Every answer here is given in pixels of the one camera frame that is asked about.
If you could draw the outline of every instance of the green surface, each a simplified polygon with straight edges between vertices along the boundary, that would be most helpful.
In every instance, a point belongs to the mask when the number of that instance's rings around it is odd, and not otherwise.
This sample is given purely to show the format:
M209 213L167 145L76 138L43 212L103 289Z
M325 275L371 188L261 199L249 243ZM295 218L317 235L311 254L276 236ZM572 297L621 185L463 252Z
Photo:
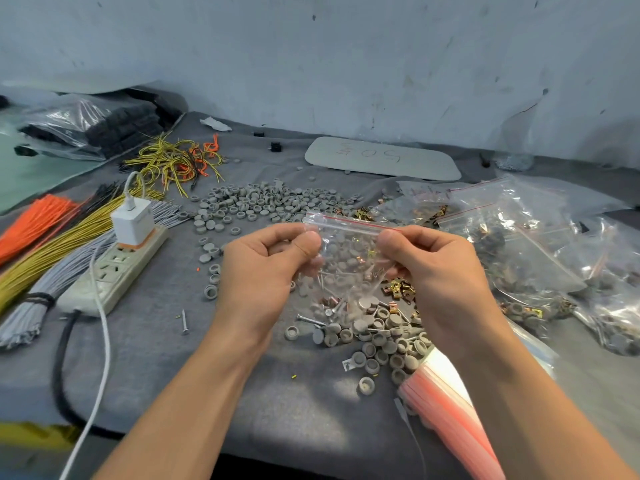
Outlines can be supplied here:
M0 132L6 127L11 109L0 111ZM34 195L41 195L69 178L101 165L101 162L66 158L20 157L13 147L20 140L0 134L0 214Z

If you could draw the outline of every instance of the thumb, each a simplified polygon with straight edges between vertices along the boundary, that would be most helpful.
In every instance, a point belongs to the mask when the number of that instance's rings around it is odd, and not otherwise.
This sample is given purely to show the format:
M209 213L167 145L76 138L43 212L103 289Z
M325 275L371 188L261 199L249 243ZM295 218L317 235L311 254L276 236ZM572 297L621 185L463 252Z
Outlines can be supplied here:
M422 252L400 232L391 229L380 233L377 245L382 254L400 263L410 271L413 264L420 259Z
M286 250L275 257L293 276L298 268L317 256L321 244L320 235L317 232L308 231L297 236Z

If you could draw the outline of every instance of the table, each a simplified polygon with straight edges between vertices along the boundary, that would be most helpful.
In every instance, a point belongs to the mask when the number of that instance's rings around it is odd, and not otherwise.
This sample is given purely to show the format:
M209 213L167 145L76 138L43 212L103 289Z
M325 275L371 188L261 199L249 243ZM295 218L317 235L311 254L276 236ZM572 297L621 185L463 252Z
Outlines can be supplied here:
M173 137L201 143L212 139L211 129L198 120L205 115L187 113ZM290 187L335 188L351 195L361 193L364 202L378 198L380 189L395 191L395 181L366 173L352 173L309 166L303 158L314 135L251 128L226 121L234 128L220 134L220 151L229 158L221 168L227 183L246 184L281 178ZM263 130L267 137L254 137ZM271 153L271 141L282 143L282 153ZM493 168L480 165L477 152L432 146L452 155L463 173L463 181L476 182L495 176ZM634 203L640 182L638 172L608 171L576 162L538 159L529 175L559 177L605 191ZM60 193L77 200L97 184L122 178L110 164L76 178ZM193 193L205 196L216 185L213 177L201 180ZM177 198L175 190L169 195ZM185 209L196 209L183 200ZM15 213L0 219L8 225ZM235 221L243 233L267 224ZM206 266L198 272L193 225L185 223L170 231L170 238L109 315L112 342L111 377L97 424L128 431L173 375L198 346L214 313L214 303L204 300ZM228 232L210 233L216 244L231 240ZM301 298L293 294L273 331L273 341L248 380L229 428L223 452L268 461L343 479L386 479L400 475L419 478L422 466L417 447L393 404L396 388L388 368L376 379L370 397L356 393L361 377L345 372L341 361L357 344L327 349L317 347L307 336L312 329L299 328L303 336L295 342L284 339L284 329L293 321ZM181 335L176 314L185 309L189 335ZM57 309L48 314L41 336L31 346L2 353L0 369L0 420L63 423L51 392L54 351L63 322ZM561 355L558 382L623 457L640 471L640 363L637 358L615 356L599 348L575 320L556 323L550 345ZM82 416L91 411L102 371L100 323L80 321L70 339L65 362L67 396ZM436 434L412 419L428 464L429 478L469 478L465 469L444 447Z

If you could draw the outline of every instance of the electrical outlet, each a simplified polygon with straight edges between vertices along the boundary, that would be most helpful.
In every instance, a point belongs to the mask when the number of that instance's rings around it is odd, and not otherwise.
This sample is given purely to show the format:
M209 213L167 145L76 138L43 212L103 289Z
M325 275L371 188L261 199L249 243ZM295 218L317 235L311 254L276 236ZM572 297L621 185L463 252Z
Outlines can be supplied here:
M133 250L116 243L95 261L93 272L98 296L106 314L116 306L167 236L168 229L156 225L153 234L141 248ZM88 269L58 298L58 307L65 313L79 310L84 315L100 316L93 298L93 283Z

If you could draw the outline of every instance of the left hand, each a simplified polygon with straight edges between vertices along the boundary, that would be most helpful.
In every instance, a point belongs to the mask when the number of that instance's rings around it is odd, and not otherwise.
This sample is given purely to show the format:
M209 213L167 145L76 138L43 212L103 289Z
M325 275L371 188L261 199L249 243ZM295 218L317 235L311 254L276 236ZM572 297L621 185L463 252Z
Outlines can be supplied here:
M266 350L299 270L313 274L320 236L302 223L276 224L229 242L212 327Z

